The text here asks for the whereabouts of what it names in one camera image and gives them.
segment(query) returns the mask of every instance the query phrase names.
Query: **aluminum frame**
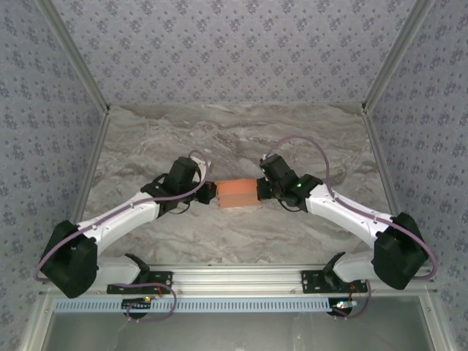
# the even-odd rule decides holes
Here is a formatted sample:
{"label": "aluminum frame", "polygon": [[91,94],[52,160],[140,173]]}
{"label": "aluminum frame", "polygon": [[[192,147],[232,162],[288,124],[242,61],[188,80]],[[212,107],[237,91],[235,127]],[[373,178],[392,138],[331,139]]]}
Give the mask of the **aluminum frame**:
{"label": "aluminum frame", "polygon": [[403,26],[399,30],[397,38],[393,42],[392,48],[390,49],[387,57],[385,57],[383,65],[380,67],[380,70],[377,73],[366,98],[364,99],[363,103],[366,106],[366,112],[370,113],[374,109],[378,99],[392,78],[393,73],[400,61],[403,59],[403,55],[411,45],[412,40],[418,33],[419,28],[423,24],[423,21],[433,4],[434,0],[416,0],[413,4]]}
{"label": "aluminum frame", "polygon": [[[181,298],[300,298],[301,271],[322,269],[322,265],[152,265],[153,271],[172,271],[173,288]],[[427,273],[427,268],[419,274]],[[371,282],[374,297],[418,296],[436,351],[456,351],[456,343],[448,329],[434,281],[412,281],[405,290],[394,290],[381,281]],[[346,294],[316,294],[339,297]],[[137,295],[125,295],[126,298]],[[53,308],[63,293],[51,284],[44,284],[34,305],[19,350],[38,351],[45,343]],[[106,299],[104,286],[94,286],[81,298]]]}
{"label": "aluminum frame", "polygon": [[61,18],[59,11],[51,0],[36,0],[36,4],[47,20],[50,29],[56,35],[57,40],[60,42],[64,52],[68,56],[70,63],[76,70],[78,77],[83,82],[83,85],[88,90],[89,96],[93,99],[96,106],[102,113],[107,112],[107,103],[104,95],[99,88],[94,76],[91,74],[86,62],[81,55],[78,46],[73,42],[70,33],[68,32],[65,22]]}

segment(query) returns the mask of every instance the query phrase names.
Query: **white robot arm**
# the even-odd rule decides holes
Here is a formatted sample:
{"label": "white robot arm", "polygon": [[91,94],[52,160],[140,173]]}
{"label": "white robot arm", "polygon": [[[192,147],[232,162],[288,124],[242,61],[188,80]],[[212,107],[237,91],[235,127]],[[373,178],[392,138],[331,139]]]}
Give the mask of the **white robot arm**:
{"label": "white robot arm", "polygon": [[424,244],[414,219],[401,213],[396,217],[379,213],[335,192],[320,179],[306,174],[297,177],[279,155],[260,162],[271,197],[290,207],[315,214],[358,236],[371,249],[357,254],[339,253],[324,268],[325,280],[339,290],[344,283],[362,279],[381,279],[402,290],[415,276],[428,255],[425,249],[407,234],[409,231]]}
{"label": "white robot arm", "polygon": [[172,211],[180,202],[208,204],[216,196],[216,185],[202,181],[207,166],[209,162],[194,156],[179,157],[169,173],[155,178],[116,208],[77,224],[59,223],[37,272],[40,270],[69,298],[78,297],[96,280],[100,284],[132,283],[140,274],[142,261],[132,255],[105,260],[98,260],[98,256],[114,241]]}

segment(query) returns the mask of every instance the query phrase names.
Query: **workcell floor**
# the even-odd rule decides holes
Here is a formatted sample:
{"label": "workcell floor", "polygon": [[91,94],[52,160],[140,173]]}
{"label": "workcell floor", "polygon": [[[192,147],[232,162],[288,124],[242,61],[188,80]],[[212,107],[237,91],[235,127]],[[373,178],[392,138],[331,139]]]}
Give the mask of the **workcell floor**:
{"label": "workcell floor", "polygon": [[[259,178],[262,155],[292,134],[310,135],[325,149],[337,192],[389,211],[357,105],[113,106],[84,219],[128,200],[194,149],[213,162],[210,180]],[[277,152],[299,176],[325,178],[325,163],[308,142]],[[213,201],[142,225],[104,255],[130,252],[147,263],[326,263],[337,252],[365,248],[334,223],[287,212],[275,200],[224,210]]]}

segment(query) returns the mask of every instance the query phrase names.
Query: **floral wallpaper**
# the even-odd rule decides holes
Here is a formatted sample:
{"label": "floral wallpaper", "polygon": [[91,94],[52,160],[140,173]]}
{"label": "floral wallpaper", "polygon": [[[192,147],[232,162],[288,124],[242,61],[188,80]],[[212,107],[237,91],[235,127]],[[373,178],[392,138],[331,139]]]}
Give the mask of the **floral wallpaper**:
{"label": "floral wallpaper", "polygon": [[71,214],[102,113],[33,0],[0,13],[0,350],[16,350],[32,270]]}
{"label": "floral wallpaper", "polygon": [[468,3],[436,0],[372,113],[402,208],[435,249],[468,350]]}
{"label": "floral wallpaper", "polygon": [[54,0],[107,102],[361,102],[414,0]]}

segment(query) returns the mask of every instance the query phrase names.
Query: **orange block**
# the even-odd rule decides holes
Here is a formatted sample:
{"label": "orange block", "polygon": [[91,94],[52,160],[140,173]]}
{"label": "orange block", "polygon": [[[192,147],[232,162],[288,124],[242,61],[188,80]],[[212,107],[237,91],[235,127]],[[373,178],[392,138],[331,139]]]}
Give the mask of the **orange block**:
{"label": "orange block", "polygon": [[257,179],[217,181],[218,204],[220,208],[259,205]]}

